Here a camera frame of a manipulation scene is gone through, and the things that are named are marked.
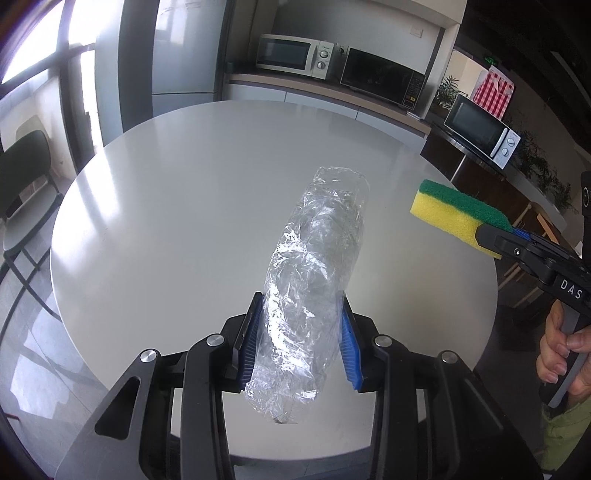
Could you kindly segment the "person's right hand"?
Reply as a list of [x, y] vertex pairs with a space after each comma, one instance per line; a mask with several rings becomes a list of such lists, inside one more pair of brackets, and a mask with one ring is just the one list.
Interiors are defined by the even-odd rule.
[[590, 397], [590, 328], [586, 327], [571, 335], [562, 330], [564, 309], [556, 300], [546, 318], [545, 333], [540, 340], [540, 353], [536, 359], [539, 379], [547, 384], [556, 384], [567, 372], [567, 357], [571, 352], [586, 353], [587, 359], [568, 389], [570, 408], [583, 403]]

